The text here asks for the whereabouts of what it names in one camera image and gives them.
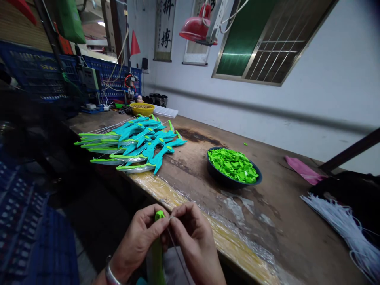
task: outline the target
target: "yellow bowl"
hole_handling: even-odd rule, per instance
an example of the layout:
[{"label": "yellow bowl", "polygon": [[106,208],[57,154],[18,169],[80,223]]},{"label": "yellow bowl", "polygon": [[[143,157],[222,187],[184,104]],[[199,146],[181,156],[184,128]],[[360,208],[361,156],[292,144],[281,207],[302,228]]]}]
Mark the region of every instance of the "yellow bowl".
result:
[{"label": "yellow bowl", "polygon": [[[148,109],[138,108],[138,106],[145,105],[149,106]],[[154,105],[148,103],[131,103],[129,106],[132,108],[132,113],[136,116],[137,114],[141,114],[144,117],[150,116],[154,111]]]}]

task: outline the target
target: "wrist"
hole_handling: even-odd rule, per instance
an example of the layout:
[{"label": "wrist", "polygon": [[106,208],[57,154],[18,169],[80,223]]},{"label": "wrist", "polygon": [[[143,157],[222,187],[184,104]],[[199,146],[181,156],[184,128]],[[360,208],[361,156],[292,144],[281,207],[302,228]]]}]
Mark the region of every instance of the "wrist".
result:
[{"label": "wrist", "polygon": [[124,266],[123,262],[118,260],[117,256],[113,256],[111,258],[109,266],[116,280],[119,281],[121,284],[127,284],[133,271]]}]

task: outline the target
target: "table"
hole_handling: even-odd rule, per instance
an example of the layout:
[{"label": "table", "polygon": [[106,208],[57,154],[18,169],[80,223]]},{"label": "table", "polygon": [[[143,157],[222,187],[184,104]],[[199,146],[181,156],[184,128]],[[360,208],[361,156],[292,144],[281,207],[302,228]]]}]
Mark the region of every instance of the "table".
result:
[{"label": "table", "polygon": [[[67,123],[81,133],[126,118],[114,111],[80,113]],[[171,121],[188,142],[164,156],[158,175],[129,177],[169,211],[196,202],[212,225],[220,256],[231,266],[260,284],[364,283],[340,236],[299,198],[310,184],[284,157],[296,157],[315,171],[320,161],[182,116]],[[262,183],[234,191],[217,184],[206,170],[207,150],[215,146],[243,152],[261,170]]]}]

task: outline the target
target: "hand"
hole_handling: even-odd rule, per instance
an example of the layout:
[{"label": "hand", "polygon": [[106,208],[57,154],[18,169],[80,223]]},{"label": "hand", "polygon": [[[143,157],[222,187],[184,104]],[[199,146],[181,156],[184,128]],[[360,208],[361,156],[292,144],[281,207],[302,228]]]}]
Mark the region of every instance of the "hand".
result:
[{"label": "hand", "polygon": [[[154,215],[162,210],[165,218],[154,222]],[[110,268],[115,278],[122,284],[127,283],[132,273],[144,261],[148,249],[168,227],[168,212],[158,204],[136,212],[118,249],[114,253]]]},{"label": "hand", "polygon": [[213,230],[195,203],[175,207],[170,225],[189,272],[197,285],[226,284],[215,247]]}]

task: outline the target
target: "silver bracelet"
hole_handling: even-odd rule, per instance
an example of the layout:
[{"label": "silver bracelet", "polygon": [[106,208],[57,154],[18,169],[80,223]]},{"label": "silver bracelet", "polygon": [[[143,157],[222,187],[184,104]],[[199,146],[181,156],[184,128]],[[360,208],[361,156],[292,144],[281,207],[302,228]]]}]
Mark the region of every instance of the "silver bracelet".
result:
[{"label": "silver bracelet", "polygon": [[107,266],[106,266],[106,279],[108,285],[123,285],[121,284],[115,276],[112,274],[111,268],[110,268],[110,260],[111,256],[107,256]]}]

